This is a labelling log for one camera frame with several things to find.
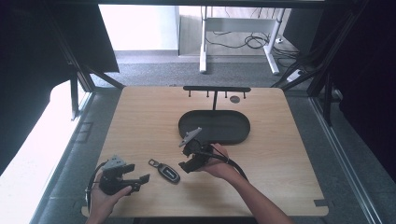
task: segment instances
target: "black oval tray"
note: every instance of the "black oval tray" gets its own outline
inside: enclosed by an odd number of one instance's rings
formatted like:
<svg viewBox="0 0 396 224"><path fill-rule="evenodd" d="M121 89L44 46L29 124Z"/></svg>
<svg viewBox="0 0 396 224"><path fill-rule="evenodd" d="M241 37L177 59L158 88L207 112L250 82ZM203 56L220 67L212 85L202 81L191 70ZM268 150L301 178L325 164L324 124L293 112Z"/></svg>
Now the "black oval tray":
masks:
<svg viewBox="0 0 396 224"><path fill-rule="evenodd" d="M198 127L202 130L195 138L202 143L237 144L243 142L250 132L248 118L234 110L192 110L178 122L182 138Z"/></svg>

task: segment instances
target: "white desk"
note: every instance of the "white desk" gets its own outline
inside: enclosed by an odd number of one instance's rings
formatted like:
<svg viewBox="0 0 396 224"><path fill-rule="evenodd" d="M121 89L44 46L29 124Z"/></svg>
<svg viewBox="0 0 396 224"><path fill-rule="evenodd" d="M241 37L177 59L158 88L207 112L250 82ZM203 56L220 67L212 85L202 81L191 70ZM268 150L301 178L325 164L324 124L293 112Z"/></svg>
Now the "white desk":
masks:
<svg viewBox="0 0 396 224"><path fill-rule="evenodd" d="M200 50L199 71L206 72L206 32L254 32L254 33L271 33L270 42L264 46L265 56L270 64L274 75L279 73L274 56L271 51L274 47L277 33L282 23L285 8L281 8L277 13L276 20L273 19L237 19L237 18L208 18L207 7L204 9L202 21L202 42Z"/></svg>

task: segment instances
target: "black hook rack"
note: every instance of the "black hook rack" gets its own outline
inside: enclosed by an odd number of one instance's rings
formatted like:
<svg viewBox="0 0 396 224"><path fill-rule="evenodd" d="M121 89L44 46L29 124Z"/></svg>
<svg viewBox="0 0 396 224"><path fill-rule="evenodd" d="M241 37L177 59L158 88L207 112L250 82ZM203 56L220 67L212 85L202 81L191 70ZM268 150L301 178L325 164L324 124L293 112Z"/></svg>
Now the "black hook rack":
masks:
<svg viewBox="0 0 396 224"><path fill-rule="evenodd" d="M191 97L191 91L206 91L206 97L209 97L209 92L213 91L215 96L213 98L213 110L216 110L216 104L218 101L218 92L224 91L225 98L227 98L227 91L243 92L244 99L246 99L246 92L250 92L251 88L248 87L214 87L214 86L184 86L183 90L189 92L189 97Z"/></svg>

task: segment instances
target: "gray carpet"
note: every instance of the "gray carpet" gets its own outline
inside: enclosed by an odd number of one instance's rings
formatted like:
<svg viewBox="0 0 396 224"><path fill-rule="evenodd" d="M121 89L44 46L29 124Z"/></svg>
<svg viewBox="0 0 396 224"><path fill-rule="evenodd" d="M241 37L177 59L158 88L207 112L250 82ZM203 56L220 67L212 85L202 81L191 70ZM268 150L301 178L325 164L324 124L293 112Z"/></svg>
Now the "gray carpet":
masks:
<svg viewBox="0 0 396 224"><path fill-rule="evenodd" d="M119 74L109 74L129 86L244 86L269 87L279 77L271 74L266 63L209 63L208 73L199 74L198 63L121 63ZM94 77L96 93L81 118L81 123L32 223L84 223L80 213L84 190L95 168L120 91ZM286 92L290 110L312 162L330 213L326 217L293 217L296 223L339 224L369 223L361 210L344 171L336 159L317 114L306 97L303 83ZM370 192L383 223L396 223L396 187L373 159L370 150L343 119L337 104L333 105L334 129L342 136L354 166ZM133 218L110 218L106 223L132 223ZM181 219L150 219L146 223L192 223ZM220 223L219 219L205 223Z"/></svg>

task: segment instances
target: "wooden tabletop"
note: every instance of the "wooden tabletop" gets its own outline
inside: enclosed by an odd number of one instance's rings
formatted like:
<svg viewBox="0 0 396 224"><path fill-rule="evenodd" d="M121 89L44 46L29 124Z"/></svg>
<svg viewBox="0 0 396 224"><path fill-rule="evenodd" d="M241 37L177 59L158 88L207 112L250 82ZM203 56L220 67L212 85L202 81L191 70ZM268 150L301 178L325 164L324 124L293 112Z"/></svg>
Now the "wooden tabletop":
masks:
<svg viewBox="0 0 396 224"><path fill-rule="evenodd" d="M230 97L239 96L238 104ZM229 156L249 181L289 216L325 216L323 200L310 160L297 130L285 95L274 88L243 93L219 92L217 109L245 114L250 134L237 145L227 146ZM186 174L179 166L187 161L178 147L180 117L191 110L212 108L213 93L193 91L191 97L180 87L124 88L111 122L99 162L119 155L134 171L124 179L150 174L139 192L124 197L114 208L115 217L246 217L248 208L224 180L200 173ZM177 185L162 178L150 159L173 167L181 176Z"/></svg>

